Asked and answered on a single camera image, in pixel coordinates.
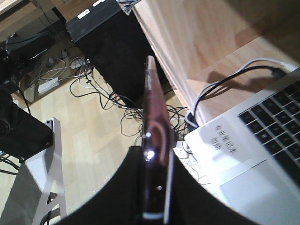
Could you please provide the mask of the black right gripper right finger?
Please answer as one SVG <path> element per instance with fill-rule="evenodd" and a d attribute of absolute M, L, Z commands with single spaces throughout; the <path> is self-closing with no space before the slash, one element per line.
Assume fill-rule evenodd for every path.
<path fill-rule="evenodd" d="M 256 225 L 205 190 L 174 156 L 171 225 Z"/>

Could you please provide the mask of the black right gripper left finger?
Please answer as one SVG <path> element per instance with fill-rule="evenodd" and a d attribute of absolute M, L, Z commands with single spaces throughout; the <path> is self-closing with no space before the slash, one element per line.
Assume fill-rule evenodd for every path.
<path fill-rule="evenodd" d="M 140 146 L 130 146 L 121 165 L 90 200 L 58 225 L 139 225 Z"/>

